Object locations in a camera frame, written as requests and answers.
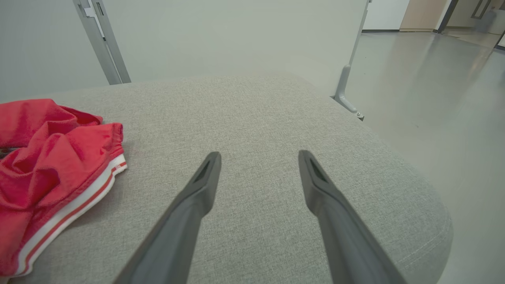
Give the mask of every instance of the red stripe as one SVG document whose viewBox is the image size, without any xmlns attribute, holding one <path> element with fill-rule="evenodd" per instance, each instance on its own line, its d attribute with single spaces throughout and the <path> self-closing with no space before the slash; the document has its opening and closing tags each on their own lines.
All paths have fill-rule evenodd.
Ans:
<svg viewBox="0 0 505 284">
<path fill-rule="evenodd" d="M 121 164 L 119 164 L 120 167 L 123 167 L 126 165 L 126 162 L 123 162 Z M 26 260 L 25 260 L 25 270 L 23 270 L 23 272 L 21 274 L 24 274 L 26 273 L 26 271 L 28 271 L 28 260 L 33 256 L 33 254 L 40 248 L 40 246 L 42 246 L 42 244 L 65 222 L 67 221 L 70 217 L 72 217 L 73 215 L 75 215 L 77 212 L 81 211 L 82 208 L 86 207 L 86 205 L 88 205 L 91 201 L 93 201 L 98 195 L 100 195 L 100 193 L 102 193 L 105 188 L 107 187 L 107 185 L 109 185 L 109 182 L 111 182 L 111 179 L 112 179 L 112 173 L 115 172 L 117 170 L 117 166 L 112 168 L 111 169 L 111 174 L 109 175 L 109 178 L 107 179 L 107 181 L 105 182 L 104 185 L 102 185 L 100 187 L 100 189 L 93 194 L 93 196 L 91 196 L 88 200 L 86 200 L 86 202 L 84 202 L 83 204 L 81 204 L 79 207 L 77 207 L 76 209 L 74 209 L 72 212 L 70 212 L 67 216 L 65 216 L 63 219 L 61 219 L 47 234 L 45 234 L 45 236 L 37 243 L 37 245 L 30 251 L 30 253 L 28 254 L 28 256 L 26 257 Z"/>
</svg>

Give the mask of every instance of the white stripe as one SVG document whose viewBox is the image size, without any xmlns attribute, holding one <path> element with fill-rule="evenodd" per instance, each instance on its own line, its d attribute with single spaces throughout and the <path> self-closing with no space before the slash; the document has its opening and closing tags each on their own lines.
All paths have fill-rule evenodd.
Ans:
<svg viewBox="0 0 505 284">
<path fill-rule="evenodd" d="M 93 207 L 98 201 L 100 201 L 111 189 L 112 184 L 114 184 L 115 175 L 124 171 L 127 166 L 120 166 L 121 163 L 125 162 L 124 156 L 121 154 L 114 158 L 105 170 L 100 174 L 100 176 L 88 187 L 84 190 L 78 197 L 72 200 L 69 204 L 63 207 L 58 213 L 56 213 L 42 228 L 40 228 L 37 233 L 25 244 L 25 246 L 21 249 L 18 255 L 18 270 L 16 271 L 16 275 L 13 277 L 27 275 L 31 272 L 33 267 L 33 262 L 37 259 L 37 257 L 42 253 L 42 251 L 75 219 L 84 214 L 84 212 L 88 211 L 91 207 Z M 109 176 L 111 175 L 111 171 L 113 168 L 116 168 L 114 172 L 112 172 L 112 178 L 107 187 L 102 191 L 94 200 L 92 200 L 88 205 L 82 208 L 80 211 L 76 212 L 70 218 L 68 218 L 61 226 L 56 229 L 49 238 L 37 249 L 37 251 L 32 255 L 32 257 L 28 260 L 28 270 L 24 274 L 20 274 L 25 270 L 25 262 L 28 254 L 33 248 L 38 244 L 38 242 L 44 238 L 44 236 L 51 231 L 51 229 L 58 224 L 65 216 L 70 214 L 72 211 L 77 209 L 79 206 L 84 204 L 88 199 L 90 199 L 96 192 L 100 190 L 100 188 L 107 182 Z"/>
</svg>

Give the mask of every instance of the metal leg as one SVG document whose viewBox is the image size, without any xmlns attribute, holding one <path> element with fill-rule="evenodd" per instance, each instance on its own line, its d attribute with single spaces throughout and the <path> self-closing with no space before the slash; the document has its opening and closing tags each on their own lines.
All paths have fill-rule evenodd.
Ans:
<svg viewBox="0 0 505 284">
<path fill-rule="evenodd" d="M 342 74 L 340 75 L 340 80 L 338 81 L 337 92 L 333 98 L 339 104 L 343 105 L 352 113 L 358 112 L 358 110 L 345 98 L 345 87 L 347 86 L 347 80 L 349 79 L 350 65 L 345 65 L 342 69 Z"/>
<path fill-rule="evenodd" d="M 86 15 L 85 8 L 90 8 L 87 0 L 73 0 L 75 9 L 77 10 L 77 14 L 81 19 L 82 25 L 84 26 L 84 30 L 88 35 L 89 42 L 93 47 L 96 57 L 98 58 L 98 62 L 100 63 L 105 77 L 109 84 L 121 84 L 121 78 L 119 77 L 118 72 L 116 71 L 116 67 L 112 58 L 109 55 L 109 51 L 107 50 L 107 46 L 104 42 L 104 38 L 100 33 L 100 29 L 96 24 L 94 18 L 88 17 Z"/>
<path fill-rule="evenodd" d="M 367 17 L 367 8 L 368 8 L 369 0 L 366 0 L 365 10 L 363 11 L 363 17 L 361 18 L 360 29 L 358 30 L 358 35 L 356 36 L 356 41 L 354 42 L 354 48 L 352 49 L 352 54 L 350 56 L 349 64 L 345 65 L 342 69 L 342 74 L 340 75 L 340 80 L 338 81 L 337 91 L 335 92 L 334 100 L 336 100 L 339 104 L 343 105 L 346 109 L 348 109 L 352 113 L 358 112 L 358 110 L 345 98 L 345 87 L 347 86 L 347 80 L 349 79 L 350 66 L 352 64 L 352 60 L 354 59 L 354 55 L 356 53 L 356 48 L 358 47 L 358 41 L 360 40 L 361 31 L 363 30 L 363 25 L 365 24 L 365 19 Z"/>
<path fill-rule="evenodd" d="M 130 75 L 126 70 L 126 65 L 123 61 L 123 57 L 121 56 L 121 52 L 119 51 L 118 43 L 116 42 L 116 37 L 114 37 L 114 33 L 112 32 L 112 26 L 109 22 L 109 17 L 107 16 L 107 12 L 105 11 L 105 6 L 102 0 L 93 0 L 95 8 L 98 9 L 97 12 L 98 20 L 100 21 L 100 25 L 104 30 L 104 36 L 107 39 L 107 44 L 109 46 L 109 50 L 111 51 L 112 60 L 114 60 L 114 64 L 119 73 L 119 77 L 121 77 L 121 81 L 123 83 L 131 83 Z"/>
</svg>

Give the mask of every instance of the metal frame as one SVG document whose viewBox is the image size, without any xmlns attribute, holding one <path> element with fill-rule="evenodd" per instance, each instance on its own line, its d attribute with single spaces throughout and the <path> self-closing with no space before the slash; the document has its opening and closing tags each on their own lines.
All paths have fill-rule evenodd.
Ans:
<svg viewBox="0 0 505 284">
<path fill-rule="evenodd" d="M 338 81 L 338 85 L 337 85 L 337 90 L 335 91 L 335 96 L 333 97 L 334 100 L 336 100 L 339 104 L 343 105 L 346 109 L 348 109 L 352 113 L 357 113 L 358 110 L 345 97 L 345 87 L 347 86 L 347 80 L 349 79 L 349 73 L 350 73 L 350 67 L 352 65 L 354 55 L 356 53 L 356 48 L 358 47 L 358 41 L 360 41 L 361 31 L 363 31 L 363 25 L 365 24 L 365 18 L 367 17 L 369 2 L 370 2 L 370 0 L 366 0 L 365 10 L 363 11 L 363 17 L 361 18 L 360 29 L 358 30 L 358 34 L 356 36 L 356 41 L 354 42 L 354 48 L 352 49 L 349 64 L 345 65 L 344 68 L 342 69 L 342 73 L 340 74 L 340 80 Z"/>
<path fill-rule="evenodd" d="M 482 4 L 482 1 L 483 0 L 479 0 L 479 3 L 477 4 L 477 7 L 475 7 L 475 10 L 470 18 L 477 19 L 477 20 L 482 19 L 482 16 L 484 16 L 484 14 L 486 13 L 487 7 L 489 7 L 489 4 L 491 4 L 491 0 L 487 0 L 486 6 L 484 7 L 484 9 L 482 9 L 482 13 L 480 13 L 480 16 L 477 17 L 476 14 L 477 14 L 477 11 L 479 10 L 480 5 Z"/>
<path fill-rule="evenodd" d="M 447 7 L 447 11 L 445 12 L 445 16 L 442 19 L 442 22 L 440 23 L 440 26 L 438 27 L 437 33 L 442 33 L 445 28 L 447 27 L 447 24 L 449 23 L 450 17 L 452 16 L 452 13 L 454 12 L 454 9 L 456 8 L 456 5 L 458 4 L 458 0 L 452 0 L 449 4 L 449 7 Z"/>
<path fill-rule="evenodd" d="M 100 33 L 95 18 L 87 16 L 84 11 L 84 8 L 91 8 L 89 2 L 87 0 L 72 1 L 109 84 L 130 83 L 130 76 L 126 70 L 102 0 L 93 0 L 92 3 L 104 32 L 104 37 Z"/>
<path fill-rule="evenodd" d="M 96 15 L 98 16 L 98 21 L 100 22 L 100 26 L 102 26 L 102 31 L 104 31 L 106 42 L 109 45 L 112 60 L 114 60 L 114 63 L 116 64 L 119 77 L 123 83 L 131 83 L 130 75 L 126 70 L 126 65 L 123 61 L 123 57 L 121 56 L 121 52 L 119 51 L 118 43 L 116 42 L 116 37 L 114 37 L 114 33 L 112 32 L 112 26 L 109 22 L 104 2 L 102 0 L 92 1 L 95 7 Z"/>
<path fill-rule="evenodd" d="M 501 46 L 501 45 L 498 45 L 498 43 L 500 43 L 501 39 L 503 38 L 503 36 L 505 35 L 505 31 L 501 34 L 501 37 L 500 39 L 498 40 L 498 42 L 496 43 L 496 45 L 494 46 L 494 48 L 496 48 L 497 50 L 501 50 L 501 51 L 505 51 L 505 47 Z"/>
<path fill-rule="evenodd" d="M 73 0 L 75 9 L 77 10 L 77 14 L 81 19 L 82 25 L 84 26 L 84 30 L 88 35 L 89 42 L 93 47 L 96 57 L 98 58 L 98 62 L 104 71 L 105 77 L 107 81 L 109 81 L 110 85 L 121 84 L 121 78 L 119 77 L 118 72 L 116 71 L 116 67 L 114 66 L 114 62 L 112 61 L 111 56 L 109 55 L 109 51 L 107 50 L 107 45 L 104 42 L 104 38 L 98 29 L 98 26 L 95 22 L 94 18 L 90 18 L 86 16 L 84 8 L 89 8 L 89 3 L 87 0 Z"/>
</svg>

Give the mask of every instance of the clothing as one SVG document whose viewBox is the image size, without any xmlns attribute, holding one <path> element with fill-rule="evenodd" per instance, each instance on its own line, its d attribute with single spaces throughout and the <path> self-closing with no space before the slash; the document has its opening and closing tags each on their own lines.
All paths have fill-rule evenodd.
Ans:
<svg viewBox="0 0 505 284">
<path fill-rule="evenodd" d="M 0 160 L 0 276 L 21 276 L 126 169 L 123 126 L 49 99 L 0 104 L 0 114 L 10 152 Z"/>
</svg>

